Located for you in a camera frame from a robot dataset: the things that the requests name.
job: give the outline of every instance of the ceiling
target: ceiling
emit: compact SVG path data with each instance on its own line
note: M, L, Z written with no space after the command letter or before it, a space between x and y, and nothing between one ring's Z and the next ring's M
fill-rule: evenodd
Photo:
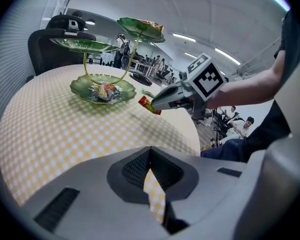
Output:
M226 74L240 66L215 48L241 62L242 72L260 72L274 61L285 15L273 0L71 0L69 7L112 20L132 17L162 24L166 42L158 47L175 62L186 57L184 52L194 56L204 52L215 58Z

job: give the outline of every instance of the human arm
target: human arm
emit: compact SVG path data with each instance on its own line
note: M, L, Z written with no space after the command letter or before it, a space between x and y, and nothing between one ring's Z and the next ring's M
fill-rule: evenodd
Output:
M279 90L285 64L284 50L268 69L249 79L227 82L217 94L207 101L207 108L250 105L270 101Z

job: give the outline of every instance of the jeans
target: jeans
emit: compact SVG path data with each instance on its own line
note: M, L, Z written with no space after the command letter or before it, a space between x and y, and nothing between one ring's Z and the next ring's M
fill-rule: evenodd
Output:
M249 152L243 139L230 139L219 147L201 151L200 156L203 158L246 163L249 159Z

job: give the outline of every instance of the checkered tablecloth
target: checkered tablecloth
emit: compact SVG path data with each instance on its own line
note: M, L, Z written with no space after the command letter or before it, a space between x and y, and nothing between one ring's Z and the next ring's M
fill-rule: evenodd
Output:
M123 70L88 65L90 73L122 76ZM22 205L74 165L127 149L158 146L200 155L196 128L183 109L155 115L140 104L142 88L157 94L160 87L142 85L128 75L137 95L125 103L93 104L70 90L84 74L83 65L56 68L35 77L11 99L0 122L0 167L16 201ZM161 220L164 194L152 173L144 190Z

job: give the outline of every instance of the black office chair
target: black office chair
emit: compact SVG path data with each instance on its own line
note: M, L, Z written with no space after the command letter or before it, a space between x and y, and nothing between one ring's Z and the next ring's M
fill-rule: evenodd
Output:
M28 39L31 62L38 76L49 70L83 64L84 54L69 51L50 41L51 38L69 38L96 41L92 34L84 33L86 23L71 15L54 16L45 29L33 32Z
M159 81L160 83L162 83L162 80L165 80L165 76L168 75L170 73L169 70L166 71L159 71L156 73L156 75L158 77L155 77L154 80Z

